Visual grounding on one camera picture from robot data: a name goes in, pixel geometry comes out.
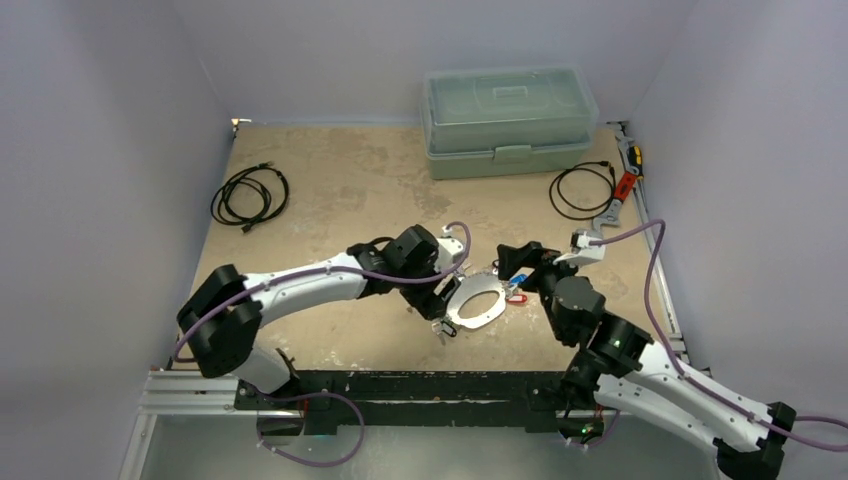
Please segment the key with blue tag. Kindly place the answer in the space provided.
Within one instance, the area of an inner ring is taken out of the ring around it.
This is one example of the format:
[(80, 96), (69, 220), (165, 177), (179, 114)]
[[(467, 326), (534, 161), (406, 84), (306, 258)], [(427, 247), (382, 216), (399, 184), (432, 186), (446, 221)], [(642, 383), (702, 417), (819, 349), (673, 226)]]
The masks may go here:
[(520, 288), (522, 283), (526, 281), (528, 278), (527, 274), (518, 274), (515, 277), (511, 278), (509, 281), (509, 285), (512, 288)]

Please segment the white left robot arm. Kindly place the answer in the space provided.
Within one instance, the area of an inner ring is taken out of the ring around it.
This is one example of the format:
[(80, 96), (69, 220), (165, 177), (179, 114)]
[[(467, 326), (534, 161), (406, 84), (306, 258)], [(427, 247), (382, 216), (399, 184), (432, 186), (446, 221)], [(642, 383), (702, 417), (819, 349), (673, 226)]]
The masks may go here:
[(439, 235), (416, 224), (288, 270), (241, 273), (233, 264), (220, 266), (179, 310), (173, 360), (195, 364), (205, 378), (232, 374), (272, 408), (287, 408), (297, 399), (297, 372), (285, 352), (261, 344), (263, 327), (324, 304), (393, 290), (424, 319), (439, 319), (470, 247), (462, 222), (449, 223)]

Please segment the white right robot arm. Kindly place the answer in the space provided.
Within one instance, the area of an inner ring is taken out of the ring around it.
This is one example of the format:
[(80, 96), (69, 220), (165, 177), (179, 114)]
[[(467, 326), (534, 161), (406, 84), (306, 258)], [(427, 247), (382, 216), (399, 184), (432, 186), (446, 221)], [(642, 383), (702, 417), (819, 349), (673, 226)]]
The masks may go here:
[(501, 244), (497, 271), (538, 295), (554, 337), (576, 352), (552, 395), (566, 409), (598, 405), (635, 415), (714, 455), (731, 479), (775, 479), (796, 412), (781, 402), (749, 399), (680, 362), (666, 339), (612, 313), (605, 297), (579, 275), (603, 259), (605, 247), (574, 234), (568, 252), (531, 241)]

